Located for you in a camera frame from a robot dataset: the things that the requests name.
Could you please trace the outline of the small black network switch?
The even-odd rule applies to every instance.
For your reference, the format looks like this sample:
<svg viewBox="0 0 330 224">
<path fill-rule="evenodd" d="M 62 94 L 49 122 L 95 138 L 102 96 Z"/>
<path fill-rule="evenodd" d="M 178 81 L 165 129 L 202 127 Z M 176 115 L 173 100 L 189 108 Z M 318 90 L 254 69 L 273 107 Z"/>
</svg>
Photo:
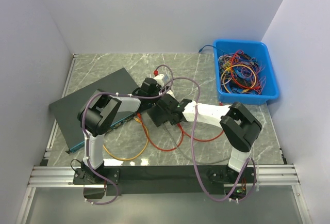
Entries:
<svg viewBox="0 0 330 224">
<path fill-rule="evenodd" d="M 165 124 L 169 120 L 168 111 L 157 105 L 150 108 L 147 111 L 147 114 L 156 127 L 160 127 L 162 124 Z"/>
</svg>

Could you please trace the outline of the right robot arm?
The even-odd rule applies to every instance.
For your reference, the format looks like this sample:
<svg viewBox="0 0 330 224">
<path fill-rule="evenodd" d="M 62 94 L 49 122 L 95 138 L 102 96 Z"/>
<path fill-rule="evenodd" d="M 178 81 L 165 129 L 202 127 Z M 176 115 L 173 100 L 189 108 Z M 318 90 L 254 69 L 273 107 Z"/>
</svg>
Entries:
<svg viewBox="0 0 330 224">
<path fill-rule="evenodd" d="M 239 102 L 221 106 L 188 99 L 178 102 L 166 94 L 148 111 L 148 115 L 157 127 L 166 122 L 176 125 L 194 121 L 220 127 L 232 146 L 227 169 L 227 177 L 232 182 L 244 178 L 243 164 L 262 130 L 261 123 Z"/>
</svg>

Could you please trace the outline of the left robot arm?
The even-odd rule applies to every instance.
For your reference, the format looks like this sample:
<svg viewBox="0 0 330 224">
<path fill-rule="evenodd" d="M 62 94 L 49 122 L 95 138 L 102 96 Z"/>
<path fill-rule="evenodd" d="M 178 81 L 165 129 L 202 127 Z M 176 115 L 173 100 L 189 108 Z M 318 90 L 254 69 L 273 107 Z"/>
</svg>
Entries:
<svg viewBox="0 0 330 224">
<path fill-rule="evenodd" d="M 100 168 L 103 160 L 104 135 L 116 123 L 118 113 L 141 113 L 150 109 L 161 94 L 161 88 L 169 78 L 159 74 L 147 77 L 141 87 L 129 95 L 108 94 L 97 90 L 89 102 L 78 113 L 78 120 L 85 137 L 84 164 L 88 167 L 85 177 L 96 184 L 103 179 L 104 171 Z"/>
</svg>

